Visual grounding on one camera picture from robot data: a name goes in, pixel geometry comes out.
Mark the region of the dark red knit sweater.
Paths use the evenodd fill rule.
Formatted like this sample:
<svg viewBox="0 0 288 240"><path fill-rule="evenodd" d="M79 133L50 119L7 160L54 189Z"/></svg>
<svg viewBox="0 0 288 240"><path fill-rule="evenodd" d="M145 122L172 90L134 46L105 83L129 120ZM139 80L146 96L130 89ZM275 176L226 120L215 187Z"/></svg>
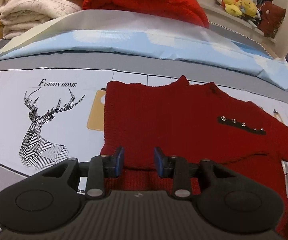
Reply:
<svg viewBox="0 0 288 240"><path fill-rule="evenodd" d="M191 85L182 76L169 85L107 84L102 154L124 148L118 178L106 190L171 191L154 166L154 148L190 163L211 159L274 191L283 199L277 231L288 239L288 197L282 162L288 162L288 126L250 101L235 99L214 83Z"/></svg>

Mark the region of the grey printed bed sheet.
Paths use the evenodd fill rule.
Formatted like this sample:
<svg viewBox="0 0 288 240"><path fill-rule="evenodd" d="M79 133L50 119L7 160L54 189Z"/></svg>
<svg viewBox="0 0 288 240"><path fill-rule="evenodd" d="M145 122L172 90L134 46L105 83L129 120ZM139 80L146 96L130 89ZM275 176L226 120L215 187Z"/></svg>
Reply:
<svg viewBox="0 0 288 240"><path fill-rule="evenodd" d="M9 69L0 71L0 163L28 178L68 158L83 163L106 155L101 153L104 103L111 81L159 87L184 76L191 85L204 85L189 81L184 71L170 79L135 74L141 60L155 71L197 64L76 50L1 60ZM282 103L264 97L250 102L284 124ZM286 239L277 227L253 235L224 232L203 220L190 201L174 199L171 191L105 188L104 198L84 201L79 213L58 228L40 233L2 229L0 239Z"/></svg>

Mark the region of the light blue folded duvet cover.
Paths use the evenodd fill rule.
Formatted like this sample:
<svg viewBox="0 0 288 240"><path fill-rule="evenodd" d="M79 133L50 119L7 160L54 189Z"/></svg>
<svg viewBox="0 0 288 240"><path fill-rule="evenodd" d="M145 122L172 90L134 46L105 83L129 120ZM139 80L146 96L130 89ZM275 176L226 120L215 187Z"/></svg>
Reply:
<svg viewBox="0 0 288 240"><path fill-rule="evenodd" d="M11 39L0 61L67 50L204 63L288 92L288 62L198 25L128 11L83 10L43 23Z"/></svg>

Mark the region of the cream folded quilt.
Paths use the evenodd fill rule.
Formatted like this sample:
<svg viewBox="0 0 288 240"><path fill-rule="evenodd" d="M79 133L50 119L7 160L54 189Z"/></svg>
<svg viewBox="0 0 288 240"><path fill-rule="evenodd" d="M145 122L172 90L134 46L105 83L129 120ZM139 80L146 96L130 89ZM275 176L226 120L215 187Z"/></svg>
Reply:
<svg viewBox="0 0 288 240"><path fill-rule="evenodd" d="M83 0L0 0L3 38L10 40L29 29L82 9Z"/></svg>

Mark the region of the yellow plush toys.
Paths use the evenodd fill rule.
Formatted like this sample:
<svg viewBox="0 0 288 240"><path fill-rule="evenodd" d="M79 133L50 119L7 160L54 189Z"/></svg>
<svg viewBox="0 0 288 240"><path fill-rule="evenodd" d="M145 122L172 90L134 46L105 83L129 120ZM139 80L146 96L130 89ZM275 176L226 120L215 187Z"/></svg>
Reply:
<svg viewBox="0 0 288 240"><path fill-rule="evenodd" d="M253 0L217 0L217 2L234 17L259 17L257 4Z"/></svg>

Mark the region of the white window seat cushion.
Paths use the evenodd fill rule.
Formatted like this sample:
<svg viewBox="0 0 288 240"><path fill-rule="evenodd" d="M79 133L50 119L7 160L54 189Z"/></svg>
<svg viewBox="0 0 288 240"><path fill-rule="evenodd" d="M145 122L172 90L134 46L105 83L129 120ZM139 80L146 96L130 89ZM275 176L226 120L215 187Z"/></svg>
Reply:
<svg viewBox="0 0 288 240"><path fill-rule="evenodd" d="M243 34L259 43L276 44L277 41L271 37L265 37L258 28L253 27L248 22L228 14L217 3L216 0L197 0L205 11L209 22L221 25L237 33Z"/></svg>

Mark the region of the bright red folded blanket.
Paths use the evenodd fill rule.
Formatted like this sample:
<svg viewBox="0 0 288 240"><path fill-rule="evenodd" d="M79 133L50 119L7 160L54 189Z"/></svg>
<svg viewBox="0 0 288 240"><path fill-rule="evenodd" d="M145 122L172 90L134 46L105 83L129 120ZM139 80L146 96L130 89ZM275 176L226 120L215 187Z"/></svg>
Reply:
<svg viewBox="0 0 288 240"><path fill-rule="evenodd" d="M84 0L82 9L131 11L209 27L197 0Z"/></svg>

